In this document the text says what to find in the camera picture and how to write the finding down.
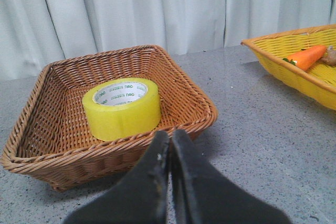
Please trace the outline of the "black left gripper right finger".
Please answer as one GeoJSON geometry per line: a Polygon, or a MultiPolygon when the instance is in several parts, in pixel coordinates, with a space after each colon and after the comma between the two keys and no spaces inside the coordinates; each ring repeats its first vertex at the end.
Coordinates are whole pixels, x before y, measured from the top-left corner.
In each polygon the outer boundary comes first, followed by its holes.
{"type": "Polygon", "coordinates": [[[291,222],[223,176],[183,130],[172,136],[172,183],[177,223],[291,222]]]}

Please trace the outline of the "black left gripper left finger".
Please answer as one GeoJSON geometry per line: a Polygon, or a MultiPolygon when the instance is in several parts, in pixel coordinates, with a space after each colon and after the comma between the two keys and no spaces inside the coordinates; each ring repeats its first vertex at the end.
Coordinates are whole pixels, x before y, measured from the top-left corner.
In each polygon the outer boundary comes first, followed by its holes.
{"type": "Polygon", "coordinates": [[[157,131],[138,163],[110,190],[65,223],[165,223],[170,139],[157,131]]]}

